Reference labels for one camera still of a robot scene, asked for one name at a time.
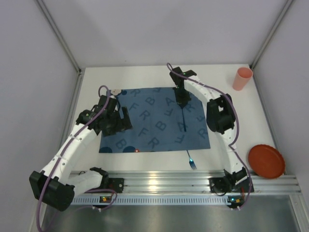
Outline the blue lettered placemat cloth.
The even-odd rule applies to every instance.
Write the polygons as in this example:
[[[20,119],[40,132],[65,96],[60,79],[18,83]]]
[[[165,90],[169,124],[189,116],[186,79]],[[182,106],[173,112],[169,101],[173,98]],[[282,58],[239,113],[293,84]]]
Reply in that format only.
[[[113,89],[111,93],[128,109],[132,129],[102,137],[100,153],[166,152],[211,147],[202,102],[193,94],[183,108],[171,87]]]

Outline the pink plastic cup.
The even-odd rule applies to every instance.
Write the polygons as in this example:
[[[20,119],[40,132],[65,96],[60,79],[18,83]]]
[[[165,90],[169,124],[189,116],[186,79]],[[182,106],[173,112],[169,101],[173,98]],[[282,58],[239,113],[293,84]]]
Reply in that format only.
[[[253,72],[250,68],[239,68],[236,72],[232,88],[236,91],[241,91],[252,77]]]

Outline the blue metallic fork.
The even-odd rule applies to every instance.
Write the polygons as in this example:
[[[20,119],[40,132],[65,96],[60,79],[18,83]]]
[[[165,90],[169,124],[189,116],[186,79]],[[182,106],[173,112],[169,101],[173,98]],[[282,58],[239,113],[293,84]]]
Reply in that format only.
[[[188,155],[188,157],[189,157],[189,165],[190,165],[191,169],[192,169],[192,170],[196,170],[197,167],[196,167],[196,165],[195,165],[194,160],[193,160],[192,157],[190,156],[189,151],[187,150],[186,152],[187,152],[187,155]]]

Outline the red plastic plate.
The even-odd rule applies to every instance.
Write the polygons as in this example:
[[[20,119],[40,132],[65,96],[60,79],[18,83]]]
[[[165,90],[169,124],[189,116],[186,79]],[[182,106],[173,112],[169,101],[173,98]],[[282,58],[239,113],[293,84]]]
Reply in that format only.
[[[269,145],[255,145],[248,154],[251,169],[259,176],[275,179],[284,174],[285,160],[282,154]]]

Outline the blue metallic spoon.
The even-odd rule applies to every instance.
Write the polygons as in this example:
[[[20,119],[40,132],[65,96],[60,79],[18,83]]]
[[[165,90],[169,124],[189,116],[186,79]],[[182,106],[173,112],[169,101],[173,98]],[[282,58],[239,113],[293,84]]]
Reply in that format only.
[[[187,132],[183,108],[181,108],[181,111],[182,111],[182,118],[183,118],[183,131]]]

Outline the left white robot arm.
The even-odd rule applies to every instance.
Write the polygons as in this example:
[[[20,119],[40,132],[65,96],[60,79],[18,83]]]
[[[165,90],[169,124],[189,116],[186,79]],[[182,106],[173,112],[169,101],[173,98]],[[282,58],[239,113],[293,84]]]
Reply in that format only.
[[[107,137],[131,128],[128,109],[120,106],[115,98],[100,96],[98,104],[79,114],[70,135],[52,160],[40,172],[33,171],[30,175],[34,197],[63,212],[78,195],[93,189],[106,191],[109,174],[101,168],[90,168],[76,177],[70,174],[98,135]]]

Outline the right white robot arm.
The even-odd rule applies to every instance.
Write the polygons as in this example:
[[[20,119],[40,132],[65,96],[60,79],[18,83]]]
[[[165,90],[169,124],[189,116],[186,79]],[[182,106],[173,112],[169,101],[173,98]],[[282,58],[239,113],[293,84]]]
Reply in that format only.
[[[180,67],[173,68],[167,63],[170,77],[175,83],[176,102],[184,108],[191,100],[190,94],[206,104],[206,122],[215,133],[221,147],[221,161],[224,177],[221,182],[212,181],[211,192],[228,193],[240,190],[241,187],[252,190],[252,179],[248,167],[240,158],[236,149],[239,137],[239,119],[232,98],[229,94],[203,84],[193,70],[183,72]]]

